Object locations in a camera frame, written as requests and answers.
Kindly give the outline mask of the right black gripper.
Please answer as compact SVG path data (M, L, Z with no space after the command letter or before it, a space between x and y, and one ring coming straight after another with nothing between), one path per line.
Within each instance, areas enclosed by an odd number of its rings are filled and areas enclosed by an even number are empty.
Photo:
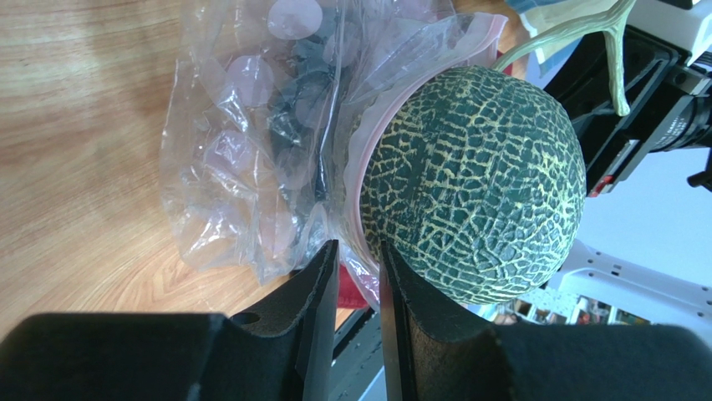
M611 191L646 155L711 146L711 52L694 56L643 31L623 37L620 117L608 90L604 37L585 36L545 90L567 111L582 148L587 195Z

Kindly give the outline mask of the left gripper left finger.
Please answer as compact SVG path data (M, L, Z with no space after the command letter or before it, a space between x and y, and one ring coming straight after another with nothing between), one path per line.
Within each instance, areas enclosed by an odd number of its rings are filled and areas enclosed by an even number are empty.
M221 313L43 313L1 343L4 400L324 400L338 251L327 241L251 307Z

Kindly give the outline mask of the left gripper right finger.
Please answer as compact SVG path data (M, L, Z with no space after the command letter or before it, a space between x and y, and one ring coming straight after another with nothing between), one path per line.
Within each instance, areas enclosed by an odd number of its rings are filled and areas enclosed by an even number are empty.
M495 325L381 245L390 400L708 400L711 351L676 326Z

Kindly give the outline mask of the green netted toy melon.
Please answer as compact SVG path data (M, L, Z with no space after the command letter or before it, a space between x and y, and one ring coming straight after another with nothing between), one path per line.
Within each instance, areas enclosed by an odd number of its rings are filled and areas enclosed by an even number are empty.
M617 114L630 111L615 1L530 38L490 67L447 69L385 121L359 182L361 255L383 244L458 303L511 300L547 282L572 248L586 197L581 145L550 94L505 73L536 48L602 33Z

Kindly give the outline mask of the clear zip top bag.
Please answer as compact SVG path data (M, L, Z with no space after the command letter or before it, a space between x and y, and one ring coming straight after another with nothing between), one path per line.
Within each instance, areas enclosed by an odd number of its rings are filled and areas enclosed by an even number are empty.
M266 284L336 239L379 304L358 195L405 100L447 69L492 65L506 15L450 1L185 1L160 148L181 258Z

